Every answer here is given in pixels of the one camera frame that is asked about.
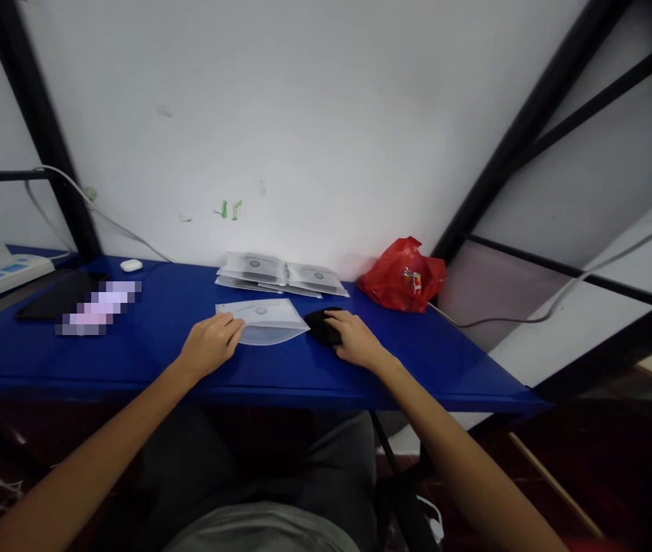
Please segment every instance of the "wooden stick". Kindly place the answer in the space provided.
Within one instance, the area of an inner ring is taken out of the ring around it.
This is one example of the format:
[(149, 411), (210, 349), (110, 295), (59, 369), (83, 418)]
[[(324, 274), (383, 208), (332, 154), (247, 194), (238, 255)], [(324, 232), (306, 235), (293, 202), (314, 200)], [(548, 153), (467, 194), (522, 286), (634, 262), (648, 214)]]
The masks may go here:
[(528, 459), (530, 464), (532, 464), (533, 468), (540, 472), (542, 478), (545, 479), (551, 487), (553, 487), (553, 490), (560, 495), (568, 507), (573, 510), (574, 514), (576, 514), (582, 523), (586, 526), (586, 528), (590, 530), (591, 534), (597, 538), (604, 538), (604, 533), (601, 532), (599, 526), (594, 523), (588, 514), (584, 512), (583, 508), (578, 505), (578, 502), (576, 502), (571, 497), (571, 495), (568, 494), (568, 492), (560, 483), (558, 483), (558, 480), (551, 475), (550, 471), (548, 471), (542, 462), (540, 462), (540, 460), (537, 459), (537, 457), (530, 451), (530, 449), (525, 446), (525, 443), (520, 441), (519, 437), (515, 435), (514, 432), (509, 432), (507, 435), (509, 435), (509, 439), (515, 444), (519, 451), (522, 452), (525, 458)]

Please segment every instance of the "gray shirt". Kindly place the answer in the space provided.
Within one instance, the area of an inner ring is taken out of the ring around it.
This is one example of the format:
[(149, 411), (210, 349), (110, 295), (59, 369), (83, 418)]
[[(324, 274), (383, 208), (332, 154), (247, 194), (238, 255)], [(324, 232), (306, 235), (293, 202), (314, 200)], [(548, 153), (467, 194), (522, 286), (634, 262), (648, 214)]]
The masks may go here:
[(164, 552), (359, 552), (343, 529), (310, 512), (255, 502), (213, 510), (183, 529)]

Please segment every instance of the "gray cable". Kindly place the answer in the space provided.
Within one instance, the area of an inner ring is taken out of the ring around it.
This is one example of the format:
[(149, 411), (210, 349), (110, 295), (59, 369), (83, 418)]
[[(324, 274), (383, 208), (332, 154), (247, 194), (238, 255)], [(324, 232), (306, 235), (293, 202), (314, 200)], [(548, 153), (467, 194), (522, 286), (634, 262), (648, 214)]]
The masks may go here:
[(147, 240), (145, 240), (142, 236), (136, 234), (135, 232), (132, 232), (129, 230), (126, 226), (121, 224), (120, 222), (116, 222), (113, 220), (113, 218), (109, 217), (106, 213), (101, 211), (101, 209), (93, 203), (90, 199), (88, 199), (88, 196), (85, 194), (85, 192), (81, 189), (81, 187), (73, 180), (71, 177), (69, 177), (67, 174), (65, 174), (63, 171), (60, 169), (53, 167), (52, 165), (40, 165), (34, 168), (34, 170), (39, 170), (39, 169), (49, 169), (51, 171), (55, 171), (57, 174), (65, 178), (65, 181), (72, 186), (72, 188), (80, 194), (80, 197), (83, 198), (83, 200), (88, 204), (89, 208), (97, 212), (99, 215), (104, 217), (108, 222), (116, 226), (117, 228), (120, 228), (121, 230), (124, 230), (127, 234), (129, 234), (132, 238), (136, 239), (138, 242), (142, 242), (144, 245), (146, 245), (148, 248), (152, 249), (157, 255), (165, 259), (166, 261), (169, 262), (175, 262), (173, 261), (170, 257), (162, 253), (159, 249), (157, 249), (154, 245), (151, 245)]
[(451, 322), (455, 327), (458, 328), (470, 328), (474, 326), (478, 326), (479, 324), (485, 324), (486, 322), (516, 322), (518, 324), (539, 324), (540, 322), (545, 322), (548, 320), (555, 312), (558, 310), (558, 307), (561, 306), (561, 303), (563, 300), (568, 297), (568, 294), (570, 294), (573, 290), (575, 290), (580, 283), (582, 283), (586, 278), (594, 274), (596, 271), (601, 270), (605, 266), (611, 265), (613, 262), (619, 261), (621, 258), (626, 257), (633, 251), (638, 250), (641, 248), (643, 245), (647, 244), (649, 241), (652, 240), (652, 233), (649, 234), (646, 238), (642, 238), (640, 241), (635, 243), (634, 245), (631, 245), (624, 251), (617, 253), (616, 255), (608, 258), (606, 261), (600, 262), (599, 264), (596, 264), (595, 266), (592, 266), (589, 268), (586, 272), (581, 274), (578, 278), (576, 278), (574, 281), (572, 281), (565, 290), (561, 292), (561, 294), (553, 301), (553, 304), (550, 306), (548, 309), (548, 312), (546, 312), (543, 316), (540, 318), (533, 318), (530, 320), (518, 320), (516, 318), (484, 318), (483, 320), (477, 320), (476, 322), (472, 322), (470, 324), (457, 324), (454, 322), (451, 317), (449, 317), (447, 314), (445, 314), (441, 309), (438, 307), (435, 307), (433, 304), (428, 303), (433, 307), (436, 311), (441, 313), (443, 317)]
[(29, 196), (29, 199), (32, 201), (34, 204), (34, 208), (38, 210), (40, 213), (41, 217), (44, 219), (44, 221), (48, 224), (50, 227), (50, 230), (55, 234), (55, 237), (59, 239), (62, 244), (65, 246), (65, 249), (67, 249), (67, 253), (63, 253), (62, 255), (55, 255), (54, 257), (48, 257), (50, 260), (55, 260), (63, 257), (67, 257), (71, 251), (73, 251), (73, 248), (69, 246), (69, 244), (63, 240), (63, 237), (60, 235), (60, 232), (57, 231), (57, 228), (55, 228), (50, 221), (50, 217), (48, 217), (42, 207), (40, 207), (40, 202), (37, 201), (37, 198), (34, 197), (34, 193), (32, 192), (32, 188), (29, 187), (29, 180), (25, 180), (25, 190), (27, 191), (27, 195)]

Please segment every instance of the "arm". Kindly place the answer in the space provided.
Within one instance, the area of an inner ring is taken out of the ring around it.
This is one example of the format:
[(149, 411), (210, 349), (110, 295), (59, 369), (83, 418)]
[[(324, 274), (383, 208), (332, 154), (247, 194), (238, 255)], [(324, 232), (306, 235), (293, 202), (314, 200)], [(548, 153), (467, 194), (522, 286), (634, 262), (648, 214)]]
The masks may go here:
[(567, 550), (558, 535), (502, 469), (377, 340), (344, 310), (326, 319), (341, 333), (339, 358), (372, 371), (389, 389), (431, 453), (456, 506), (502, 550)]
[(0, 519), (0, 550), (65, 550), (183, 396), (231, 358), (242, 320), (196, 324), (177, 360)]

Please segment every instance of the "stack of papers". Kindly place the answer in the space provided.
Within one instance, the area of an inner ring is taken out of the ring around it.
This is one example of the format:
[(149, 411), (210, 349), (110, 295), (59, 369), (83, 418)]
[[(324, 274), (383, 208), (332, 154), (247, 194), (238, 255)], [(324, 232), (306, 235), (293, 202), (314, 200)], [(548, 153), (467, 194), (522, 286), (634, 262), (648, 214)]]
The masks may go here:
[(216, 273), (216, 284), (227, 288), (291, 293), (323, 298), (322, 293), (348, 297), (338, 275), (328, 268), (285, 262), (277, 257), (228, 251)]

